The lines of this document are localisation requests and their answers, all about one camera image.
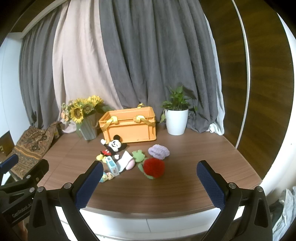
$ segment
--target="metal screw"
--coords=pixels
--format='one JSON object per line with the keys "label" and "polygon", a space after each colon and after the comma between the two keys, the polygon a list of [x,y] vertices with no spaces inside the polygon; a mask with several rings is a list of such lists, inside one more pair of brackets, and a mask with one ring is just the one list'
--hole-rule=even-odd
{"label": "metal screw", "polygon": [[257,189],[258,192],[263,192],[263,188],[260,187],[260,186],[256,187],[256,189]]}
{"label": "metal screw", "polygon": [[44,187],[38,187],[37,192],[42,192]]}
{"label": "metal screw", "polygon": [[235,183],[229,183],[228,185],[231,189],[235,189],[237,186]]}
{"label": "metal screw", "polygon": [[64,188],[65,188],[65,189],[69,189],[71,186],[72,186],[71,183],[66,183],[66,184],[64,185]]}

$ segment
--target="white frame edge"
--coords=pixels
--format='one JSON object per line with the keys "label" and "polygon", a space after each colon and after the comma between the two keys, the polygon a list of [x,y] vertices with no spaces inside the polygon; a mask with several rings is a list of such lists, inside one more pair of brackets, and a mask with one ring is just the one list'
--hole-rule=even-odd
{"label": "white frame edge", "polygon": [[239,145],[239,142],[240,142],[240,139],[242,137],[242,132],[244,130],[244,123],[246,121],[246,116],[247,116],[247,111],[248,111],[248,104],[249,104],[249,95],[250,95],[250,85],[251,85],[251,69],[250,69],[250,55],[249,55],[249,46],[248,46],[248,41],[247,41],[247,34],[246,34],[246,31],[244,29],[244,24],[242,22],[242,18],[241,18],[241,15],[239,14],[239,10],[234,2],[234,0],[232,0],[232,3],[234,5],[234,8],[237,12],[237,16],[239,18],[239,22],[240,22],[240,25],[242,27],[242,34],[243,34],[243,38],[244,38],[244,48],[245,48],[245,51],[246,51],[246,63],[247,63],[247,96],[246,96],[246,105],[245,105],[245,108],[244,108],[244,117],[242,119],[242,126],[241,126],[241,129],[240,129],[240,132],[239,132],[239,137],[237,138],[237,143],[235,145],[235,148],[238,147]]}
{"label": "white frame edge", "polygon": [[50,13],[53,9],[57,8],[59,5],[63,4],[67,0],[55,0],[46,8],[44,8],[22,31],[20,39],[22,39],[44,16]]}

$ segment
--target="white cloth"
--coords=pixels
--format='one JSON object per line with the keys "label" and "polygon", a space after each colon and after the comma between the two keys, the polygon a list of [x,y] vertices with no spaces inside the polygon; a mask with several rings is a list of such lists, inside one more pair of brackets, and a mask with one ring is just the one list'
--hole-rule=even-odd
{"label": "white cloth", "polygon": [[213,53],[214,53],[214,59],[215,59],[215,67],[216,67],[216,75],[217,75],[217,106],[218,106],[218,116],[216,121],[213,124],[210,124],[209,129],[207,131],[213,133],[217,133],[218,135],[223,135],[224,134],[224,126],[223,126],[223,119],[225,116],[225,109],[224,109],[224,102],[223,102],[223,95],[222,95],[222,84],[221,84],[221,74],[220,74],[220,68],[219,68],[219,62],[218,62],[218,55],[217,55],[217,49],[216,49],[216,44],[215,40],[213,38],[213,34],[209,25],[209,22],[207,18],[205,17],[206,22],[207,22],[207,27],[210,32],[210,37],[211,37],[211,43],[213,47]]}
{"label": "white cloth", "polygon": [[279,241],[286,233],[296,216],[296,187],[282,192],[279,202],[284,206],[283,213],[272,229],[273,241]]}
{"label": "white cloth", "polygon": [[[71,0],[62,6],[52,55],[54,90],[62,103],[100,96],[114,109],[122,109],[109,71],[100,26],[98,0]],[[73,132],[76,125],[64,126]]]}
{"label": "white cloth", "polygon": [[122,172],[125,169],[132,158],[133,157],[127,151],[124,152],[122,158],[116,163],[119,172]]}

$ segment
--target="purple knitted toy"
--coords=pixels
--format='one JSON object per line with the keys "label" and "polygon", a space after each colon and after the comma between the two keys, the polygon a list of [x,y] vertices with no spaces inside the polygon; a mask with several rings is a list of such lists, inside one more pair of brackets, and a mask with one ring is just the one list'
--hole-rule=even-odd
{"label": "purple knitted toy", "polygon": [[158,158],[160,160],[163,160],[167,156],[170,155],[170,151],[165,147],[158,144],[155,144],[154,146],[150,147],[148,149],[148,152],[151,156]]}

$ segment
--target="gray curtain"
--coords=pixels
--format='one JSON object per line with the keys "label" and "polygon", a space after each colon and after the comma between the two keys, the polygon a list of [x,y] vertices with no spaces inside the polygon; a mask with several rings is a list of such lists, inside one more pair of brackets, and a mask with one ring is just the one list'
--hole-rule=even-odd
{"label": "gray curtain", "polygon": [[157,120],[168,87],[191,91],[187,127],[206,131],[218,115],[210,34],[197,0],[99,0],[108,66],[121,105],[153,107]]}
{"label": "gray curtain", "polygon": [[59,116],[53,74],[52,49],[61,7],[40,20],[24,37],[20,53],[20,89],[32,126],[47,129]]}

